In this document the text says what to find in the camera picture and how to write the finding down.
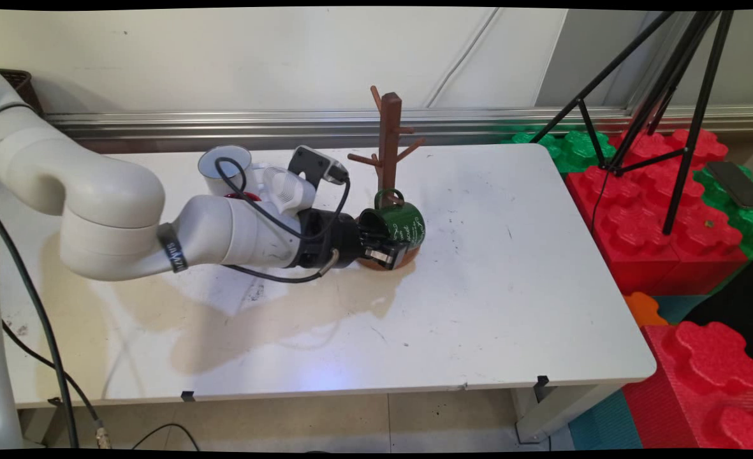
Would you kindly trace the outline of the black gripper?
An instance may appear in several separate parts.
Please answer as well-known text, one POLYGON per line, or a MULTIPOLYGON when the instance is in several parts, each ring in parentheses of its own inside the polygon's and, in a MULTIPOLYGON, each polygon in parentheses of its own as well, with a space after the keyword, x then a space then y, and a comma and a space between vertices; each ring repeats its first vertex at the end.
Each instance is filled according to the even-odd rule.
POLYGON ((334 268, 345 268, 361 258, 361 266, 371 270, 396 270, 409 250, 409 243, 390 239, 387 222, 376 210, 363 210, 358 222, 347 215, 310 208, 298 212, 304 236, 315 236, 330 227, 320 238, 300 242, 292 267, 321 268, 332 258, 332 249, 339 257, 334 268))

